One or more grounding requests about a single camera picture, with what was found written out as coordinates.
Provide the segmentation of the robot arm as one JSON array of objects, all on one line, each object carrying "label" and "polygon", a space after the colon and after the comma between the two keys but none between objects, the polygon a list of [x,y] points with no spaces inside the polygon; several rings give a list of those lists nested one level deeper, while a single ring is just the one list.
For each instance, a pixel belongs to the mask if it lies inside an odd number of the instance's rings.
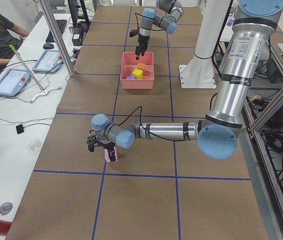
[{"label": "robot arm", "polygon": [[129,36],[132,38],[138,36],[138,45],[135,48],[135,59],[139,60],[140,56],[144,56],[148,48],[150,35],[153,25],[173,34],[177,28],[177,22],[183,16],[184,10],[178,0],[157,0],[156,7],[168,14],[163,16],[157,10],[152,8],[144,8],[141,16],[141,23],[137,25],[137,29],[130,31]]},{"label": "robot arm", "polygon": [[[213,55],[232,7],[230,0],[209,0],[192,60],[180,66],[183,88],[209,88],[214,83]],[[212,109],[197,122],[114,124],[104,114],[91,120],[87,147],[105,150],[105,160],[117,160],[116,147],[130,148],[136,138],[175,142],[197,141],[207,157],[223,160],[237,148],[242,128],[239,118],[266,40],[275,33],[283,0],[240,0],[232,25],[233,35]]]}]

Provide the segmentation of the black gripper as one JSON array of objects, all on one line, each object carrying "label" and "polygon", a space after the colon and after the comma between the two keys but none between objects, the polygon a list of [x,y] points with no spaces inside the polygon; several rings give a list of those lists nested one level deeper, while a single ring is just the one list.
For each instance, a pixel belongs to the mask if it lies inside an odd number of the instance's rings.
[{"label": "black gripper", "polygon": [[138,36],[138,46],[136,46],[135,49],[135,59],[139,60],[140,54],[144,56],[148,48],[150,30],[145,28],[133,29],[130,31],[129,36],[131,38],[134,36]]},{"label": "black gripper", "polygon": [[88,132],[87,137],[87,148],[88,150],[93,153],[95,148],[103,147],[108,152],[108,158],[110,162],[115,161],[115,144],[114,143],[102,143],[101,140],[98,138],[97,134],[92,134],[93,130]]}]

